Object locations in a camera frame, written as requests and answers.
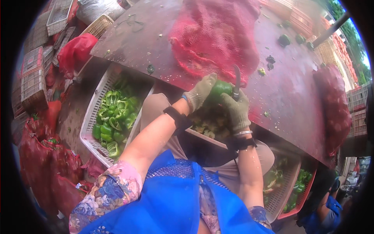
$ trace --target wooden table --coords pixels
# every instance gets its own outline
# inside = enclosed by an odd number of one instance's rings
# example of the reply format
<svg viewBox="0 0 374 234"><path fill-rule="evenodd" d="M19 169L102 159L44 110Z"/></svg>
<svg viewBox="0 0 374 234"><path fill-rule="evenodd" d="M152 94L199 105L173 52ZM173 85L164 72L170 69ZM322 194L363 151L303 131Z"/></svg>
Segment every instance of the wooden table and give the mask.
<svg viewBox="0 0 374 234"><path fill-rule="evenodd" d="M105 32L91 55L143 73L147 73L148 65L152 64L155 68L152 77L185 90L192 89L199 79L186 75L177 65L167 39L181 5L182 0L139 1ZM135 15L132 20L136 17L135 20L144 25L128 25L129 15ZM292 29L279 28L276 25L279 22L282 21L263 7L255 23L254 37L260 54L258 68L264 67L266 75L262 77L255 72L243 89L250 101L248 117L333 167L334 161L324 150L323 109L312 78L312 70L317 69L320 61L305 45L296 43L296 33ZM287 34L292 44L286 48L279 46L276 40L281 34ZM267 70L265 61L269 55L276 60L271 71ZM265 111L270 113L269 117L264 116Z"/></svg>

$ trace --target hand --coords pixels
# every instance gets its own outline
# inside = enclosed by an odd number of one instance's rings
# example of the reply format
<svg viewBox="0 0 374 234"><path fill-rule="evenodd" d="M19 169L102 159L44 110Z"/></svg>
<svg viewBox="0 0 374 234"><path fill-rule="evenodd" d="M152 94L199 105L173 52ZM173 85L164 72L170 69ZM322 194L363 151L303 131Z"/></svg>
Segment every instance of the hand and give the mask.
<svg viewBox="0 0 374 234"><path fill-rule="evenodd" d="M241 130L251 125L248 119L249 100L241 89L239 89L239 99L237 102L227 93L222 93L221 98L223 104L229 109L234 131Z"/></svg>
<svg viewBox="0 0 374 234"><path fill-rule="evenodd" d="M203 105L206 97L209 95L216 81L217 74L211 73L207 76L204 76L203 79L199 81L191 91L183 93L187 97L188 102L191 105L191 113L199 109Z"/></svg>

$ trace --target bell pepper half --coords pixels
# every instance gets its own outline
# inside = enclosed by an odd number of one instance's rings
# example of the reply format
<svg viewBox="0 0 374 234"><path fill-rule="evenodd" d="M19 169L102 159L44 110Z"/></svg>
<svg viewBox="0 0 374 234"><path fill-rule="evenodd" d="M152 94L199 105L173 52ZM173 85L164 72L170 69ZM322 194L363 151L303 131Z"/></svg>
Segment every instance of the bell pepper half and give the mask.
<svg viewBox="0 0 374 234"><path fill-rule="evenodd" d="M110 142L107 144L107 150L110 158L117 158L120 155L117 142Z"/></svg>

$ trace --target glove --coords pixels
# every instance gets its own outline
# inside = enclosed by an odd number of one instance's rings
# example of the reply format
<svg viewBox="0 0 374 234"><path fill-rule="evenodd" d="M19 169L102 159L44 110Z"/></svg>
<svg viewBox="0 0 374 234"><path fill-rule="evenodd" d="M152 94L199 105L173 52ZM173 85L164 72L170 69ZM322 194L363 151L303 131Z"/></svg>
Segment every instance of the glove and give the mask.
<svg viewBox="0 0 374 234"><path fill-rule="evenodd" d="M223 104L229 109L234 131L251 125L248 119L249 100L241 89L239 89L239 99L237 102L227 93L222 93L221 98Z"/></svg>
<svg viewBox="0 0 374 234"><path fill-rule="evenodd" d="M183 93L191 105L192 112L199 109L203 105L216 81L217 74L211 73L204 76L203 79L199 81L191 91Z"/></svg>

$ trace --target wrist strap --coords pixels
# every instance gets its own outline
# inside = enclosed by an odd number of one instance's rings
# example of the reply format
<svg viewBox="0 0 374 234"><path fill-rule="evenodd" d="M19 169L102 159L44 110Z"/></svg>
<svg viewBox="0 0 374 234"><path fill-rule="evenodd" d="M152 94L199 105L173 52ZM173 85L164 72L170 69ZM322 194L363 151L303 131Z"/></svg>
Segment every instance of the wrist strap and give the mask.
<svg viewBox="0 0 374 234"><path fill-rule="evenodd" d="M187 128L192 126L192 121L187 118L185 114L180 114L177 110L174 109L174 107L169 106L163 110L165 114L168 114L170 117L172 117L175 121L176 130L174 132L174 136L180 134Z"/></svg>
<svg viewBox="0 0 374 234"><path fill-rule="evenodd" d="M254 147L257 147L257 144L255 140L252 138L246 139L246 138L236 138L236 137L229 137L225 139L225 144L227 146L228 150L244 150L248 146L253 145Z"/></svg>

